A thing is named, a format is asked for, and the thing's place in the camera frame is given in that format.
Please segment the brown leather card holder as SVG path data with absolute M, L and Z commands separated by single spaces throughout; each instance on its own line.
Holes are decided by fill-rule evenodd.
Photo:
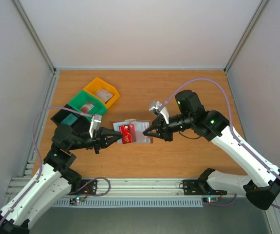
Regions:
M 136 131 L 136 142 L 135 143 L 145 143 L 145 144 L 152 144 L 153 139 L 152 137 L 147 137 L 143 135 L 143 131 L 146 130 L 151 126 L 151 121 L 146 120 L 137 120 L 137 119 L 127 119 L 127 120 L 111 120 L 110 123 L 113 126 L 115 131 L 119 131 L 120 125 L 125 124 L 134 124 L 135 131 Z M 118 140 L 117 143 L 123 144 L 122 139 Z

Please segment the red VIP credit card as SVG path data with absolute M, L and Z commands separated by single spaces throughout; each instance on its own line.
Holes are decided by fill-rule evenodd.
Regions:
M 130 144 L 136 142 L 136 131 L 134 124 L 120 125 L 119 130 L 122 134 L 123 144 Z

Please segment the red white credit card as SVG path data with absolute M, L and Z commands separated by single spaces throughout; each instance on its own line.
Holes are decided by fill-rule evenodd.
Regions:
M 89 114 L 91 113 L 94 107 L 95 105 L 88 101 L 80 108 L 80 110 L 83 113 Z

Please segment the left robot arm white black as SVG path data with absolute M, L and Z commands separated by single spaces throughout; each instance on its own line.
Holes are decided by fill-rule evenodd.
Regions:
M 92 134 L 76 133 L 59 125 L 52 145 L 38 171 L 23 189 L 0 209 L 0 234 L 28 234 L 39 218 L 60 198 L 82 189 L 82 176 L 70 168 L 76 159 L 72 150 L 93 149 L 99 153 L 122 138 L 120 132 L 101 127 Z

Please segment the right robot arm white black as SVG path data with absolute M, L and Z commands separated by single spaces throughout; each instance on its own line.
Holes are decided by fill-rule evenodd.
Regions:
M 175 100 L 180 110 L 175 116 L 170 116 L 158 101 L 150 104 L 149 110 L 156 119 L 143 134 L 172 141 L 174 133 L 192 129 L 225 151 L 247 173 L 231 175 L 208 168 L 197 179 L 200 193 L 209 196 L 222 191 L 243 195 L 257 208 L 269 209 L 280 193 L 280 168 L 253 149 L 220 112 L 205 110 L 195 92 L 180 91 Z

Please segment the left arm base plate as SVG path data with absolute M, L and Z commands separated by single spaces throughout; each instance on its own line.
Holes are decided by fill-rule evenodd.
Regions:
M 70 192 L 68 195 L 85 196 L 87 193 L 89 193 L 89 195 L 96 195 L 97 184 L 98 184 L 97 180 L 93 180 L 91 182 L 90 179 L 83 179 L 79 185 L 80 190 L 76 190 L 75 192 Z

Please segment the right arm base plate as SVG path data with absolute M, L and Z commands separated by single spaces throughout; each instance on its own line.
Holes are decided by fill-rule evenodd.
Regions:
M 197 179 L 184 179 L 179 185 L 184 195 L 227 195 L 227 191 L 213 190 L 209 186 L 202 188 Z

